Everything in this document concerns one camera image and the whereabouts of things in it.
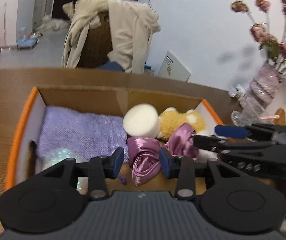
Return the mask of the lavender knitted cloth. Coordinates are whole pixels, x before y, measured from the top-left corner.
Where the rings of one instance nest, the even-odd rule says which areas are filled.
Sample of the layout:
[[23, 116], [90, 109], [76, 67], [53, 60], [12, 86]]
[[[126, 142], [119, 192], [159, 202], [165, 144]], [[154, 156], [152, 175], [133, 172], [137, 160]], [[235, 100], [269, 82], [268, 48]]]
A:
[[127, 133], [120, 116], [80, 113], [65, 107], [48, 106], [43, 116], [37, 142], [37, 156], [66, 148], [86, 159], [110, 156], [118, 148], [124, 149], [124, 162], [129, 159]]

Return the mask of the yellow white plush toy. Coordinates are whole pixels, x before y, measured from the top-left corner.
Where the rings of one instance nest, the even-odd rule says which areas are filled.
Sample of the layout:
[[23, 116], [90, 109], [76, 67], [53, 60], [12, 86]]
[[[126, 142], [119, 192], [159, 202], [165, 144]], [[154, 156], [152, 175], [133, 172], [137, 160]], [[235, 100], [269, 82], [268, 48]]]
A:
[[169, 107], [159, 115], [158, 120], [160, 132], [157, 139], [168, 140], [174, 131], [184, 123], [189, 124], [196, 134], [210, 135], [203, 117], [193, 109], [179, 113], [174, 107]]

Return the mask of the purple satin cloth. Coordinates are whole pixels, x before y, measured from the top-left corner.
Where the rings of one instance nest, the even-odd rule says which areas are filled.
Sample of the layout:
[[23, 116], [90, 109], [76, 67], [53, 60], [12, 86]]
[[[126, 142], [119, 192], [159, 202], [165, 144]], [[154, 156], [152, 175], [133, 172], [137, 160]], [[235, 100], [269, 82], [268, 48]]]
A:
[[174, 131], [165, 144], [153, 138], [128, 138], [128, 162], [132, 169], [133, 183], [136, 186], [142, 185], [160, 172], [159, 150], [162, 147], [165, 147], [174, 157], [191, 157], [197, 160], [199, 152], [193, 146], [195, 135], [195, 130], [189, 124], [184, 123]]

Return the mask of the iridescent plastic item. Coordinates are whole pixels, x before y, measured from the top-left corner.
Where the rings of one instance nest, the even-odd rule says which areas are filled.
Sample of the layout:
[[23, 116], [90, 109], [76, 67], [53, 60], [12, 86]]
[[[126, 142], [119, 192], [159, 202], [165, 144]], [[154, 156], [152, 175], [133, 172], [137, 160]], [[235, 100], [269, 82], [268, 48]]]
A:
[[[66, 148], [57, 148], [55, 150], [49, 151], [43, 158], [42, 158], [42, 170], [46, 170], [47, 168], [63, 161], [67, 158], [74, 158], [77, 163], [85, 163], [88, 160], [83, 156], [79, 155], [78, 153], [74, 153]], [[78, 184], [77, 184], [77, 191], [80, 194], [86, 194], [88, 189], [88, 178], [86, 177], [79, 177]]]

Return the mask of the white round sponge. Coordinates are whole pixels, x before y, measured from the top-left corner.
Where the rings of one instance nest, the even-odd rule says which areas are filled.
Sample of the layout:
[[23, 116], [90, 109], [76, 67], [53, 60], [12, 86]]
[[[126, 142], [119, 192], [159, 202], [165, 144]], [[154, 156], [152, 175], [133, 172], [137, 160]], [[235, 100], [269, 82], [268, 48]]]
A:
[[125, 114], [123, 128], [131, 137], [156, 138], [160, 132], [159, 114], [150, 104], [136, 105]]

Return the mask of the pink glass vase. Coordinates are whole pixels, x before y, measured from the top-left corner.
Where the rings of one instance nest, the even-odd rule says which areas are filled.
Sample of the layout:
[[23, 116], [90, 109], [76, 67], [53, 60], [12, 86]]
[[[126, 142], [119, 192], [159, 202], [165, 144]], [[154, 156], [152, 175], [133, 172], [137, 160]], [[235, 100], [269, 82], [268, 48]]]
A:
[[242, 109], [252, 107], [257, 114], [263, 114], [275, 98], [282, 82], [283, 75], [274, 66], [265, 63], [250, 81], [240, 106]]

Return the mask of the red orange cardboard box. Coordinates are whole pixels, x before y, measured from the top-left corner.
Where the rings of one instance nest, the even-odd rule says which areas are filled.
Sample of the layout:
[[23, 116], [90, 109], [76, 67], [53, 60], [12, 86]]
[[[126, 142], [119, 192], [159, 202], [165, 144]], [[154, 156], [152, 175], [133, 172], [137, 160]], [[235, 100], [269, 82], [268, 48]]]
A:
[[12, 188], [46, 168], [56, 150], [77, 161], [111, 156], [124, 149], [122, 174], [132, 186], [134, 138], [154, 143], [179, 138], [178, 128], [212, 135], [231, 120], [228, 95], [206, 99], [143, 89], [110, 87], [35, 87], [21, 113], [10, 151], [5, 187]]

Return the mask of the dried pink flowers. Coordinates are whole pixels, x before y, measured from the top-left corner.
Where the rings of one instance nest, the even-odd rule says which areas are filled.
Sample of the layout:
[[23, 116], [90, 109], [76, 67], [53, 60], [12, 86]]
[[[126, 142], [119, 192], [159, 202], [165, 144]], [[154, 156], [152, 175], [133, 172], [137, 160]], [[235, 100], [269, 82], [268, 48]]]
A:
[[266, 61], [276, 69], [286, 70], [286, 0], [278, 0], [279, 16], [275, 16], [269, 0], [255, 0], [254, 7], [262, 16], [254, 19], [249, 5], [243, 0], [234, 0], [230, 9], [250, 19], [249, 33], [266, 55]]

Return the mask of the brown wooden chair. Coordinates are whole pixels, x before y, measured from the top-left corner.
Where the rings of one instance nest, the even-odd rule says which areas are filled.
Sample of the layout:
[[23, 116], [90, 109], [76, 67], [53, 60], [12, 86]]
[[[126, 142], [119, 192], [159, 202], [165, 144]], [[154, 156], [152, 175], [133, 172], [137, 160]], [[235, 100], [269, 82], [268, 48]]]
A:
[[89, 29], [77, 68], [124, 72], [117, 62], [108, 59], [113, 50], [108, 11], [98, 13], [101, 26]]

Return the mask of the beige coat on chair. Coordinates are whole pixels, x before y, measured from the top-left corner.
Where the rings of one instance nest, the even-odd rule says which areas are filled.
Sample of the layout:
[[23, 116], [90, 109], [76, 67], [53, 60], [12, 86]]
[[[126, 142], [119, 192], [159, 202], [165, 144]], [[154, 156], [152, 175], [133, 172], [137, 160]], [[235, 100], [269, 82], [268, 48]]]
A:
[[142, 74], [152, 35], [161, 30], [159, 16], [149, 5], [129, 0], [78, 0], [66, 3], [63, 12], [71, 20], [62, 67], [76, 68], [90, 29], [100, 26], [99, 13], [108, 12], [112, 51], [107, 57], [129, 74]]

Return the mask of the white board against wall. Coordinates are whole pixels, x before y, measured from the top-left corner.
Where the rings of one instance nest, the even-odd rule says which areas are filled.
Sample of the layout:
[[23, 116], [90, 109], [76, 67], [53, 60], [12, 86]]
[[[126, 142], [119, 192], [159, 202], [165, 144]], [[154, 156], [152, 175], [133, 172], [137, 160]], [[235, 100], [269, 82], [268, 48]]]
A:
[[191, 73], [170, 51], [167, 51], [157, 76], [187, 82]]

